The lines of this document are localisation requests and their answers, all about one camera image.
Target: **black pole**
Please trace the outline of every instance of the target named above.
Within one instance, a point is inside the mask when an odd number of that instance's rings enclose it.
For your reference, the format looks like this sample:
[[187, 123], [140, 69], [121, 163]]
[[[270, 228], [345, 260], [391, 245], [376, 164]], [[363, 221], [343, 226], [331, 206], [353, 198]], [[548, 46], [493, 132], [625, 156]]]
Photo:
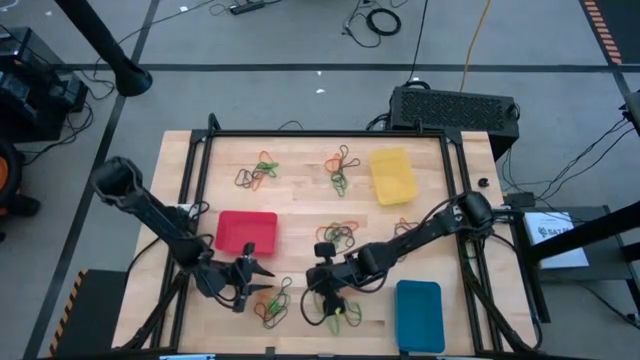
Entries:
[[537, 263], [542, 259], [640, 227], [638, 214], [640, 201], [534, 245], [525, 256], [530, 262]]
[[111, 66], [116, 76], [116, 89], [120, 95], [140, 95], [151, 87], [151, 74], [139, 68], [124, 54], [109, 29], [86, 0], [55, 1], [98, 55]]

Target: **orange striped tape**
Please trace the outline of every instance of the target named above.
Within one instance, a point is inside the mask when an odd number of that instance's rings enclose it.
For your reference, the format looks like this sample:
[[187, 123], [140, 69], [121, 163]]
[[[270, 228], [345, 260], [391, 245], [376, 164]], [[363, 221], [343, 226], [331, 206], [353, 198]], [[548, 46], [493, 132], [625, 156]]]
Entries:
[[609, 55], [609, 59], [611, 59], [611, 62], [613, 62], [614, 64], [620, 65], [622, 63], [620, 52], [618, 50], [618, 47], [616, 46], [615, 41], [611, 37], [611, 34], [609, 33], [607, 24], [602, 18], [600, 9], [598, 9], [598, 4], [596, 4], [596, 2], [593, 0], [584, 0], [584, 6], [587, 8], [587, 12], [589, 12], [591, 21], [593, 22], [593, 25], [598, 32], [600, 40], [604, 44], [604, 48], [607, 52], [607, 55]]

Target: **orange rubber band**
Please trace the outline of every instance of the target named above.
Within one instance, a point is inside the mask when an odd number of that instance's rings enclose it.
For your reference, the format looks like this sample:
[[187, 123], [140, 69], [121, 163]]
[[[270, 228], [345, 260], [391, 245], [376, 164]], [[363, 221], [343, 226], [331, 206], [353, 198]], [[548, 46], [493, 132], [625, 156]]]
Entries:
[[342, 167], [342, 155], [335, 154], [333, 157], [324, 162], [324, 168], [327, 169], [328, 172], [334, 173], [338, 172]]
[[274, 161], [273, 161], [273, 158], [271, 158], [271, 154], [269, 154], [265, 150], [262, 150], [262, 151], [260, 151], [260, 155], [258, 155], [258, 162], [264, 162], [264, 163], [270, 164], [270, 163], [272, 163]]

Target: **black power strip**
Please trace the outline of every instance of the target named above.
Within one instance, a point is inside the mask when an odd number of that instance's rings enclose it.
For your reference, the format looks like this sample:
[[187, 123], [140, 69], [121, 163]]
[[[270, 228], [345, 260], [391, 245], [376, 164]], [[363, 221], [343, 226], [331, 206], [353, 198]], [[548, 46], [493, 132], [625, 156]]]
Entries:
[[262, 1], [262, 0], [247, 1], [247, 3], [244, 4], [244, 5], [231, 5], [231, 6], [229, 6], [229, 11], [233, 15], [240, 15], [240, 14], [244, 14], [244, 13], [249, 12], [249, 11], [262, 9], [264, 6], [265, 6], [265, 4], [264, 4], [264, 1]]

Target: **black knob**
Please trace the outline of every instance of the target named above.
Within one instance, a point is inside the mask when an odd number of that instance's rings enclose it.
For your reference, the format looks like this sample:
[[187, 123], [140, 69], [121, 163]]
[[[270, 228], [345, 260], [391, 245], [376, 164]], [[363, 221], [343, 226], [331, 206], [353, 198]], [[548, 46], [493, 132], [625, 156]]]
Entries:
[[313, 252], [317, 257], [330, 258], [336, 256], [336, 247], [330, 242], [321, 242], [313, 246]]
[[478, 186], [480, 186], [480, 187], [489, 187], [489, 179], [481, 178], [480, 180], [478, 180]]

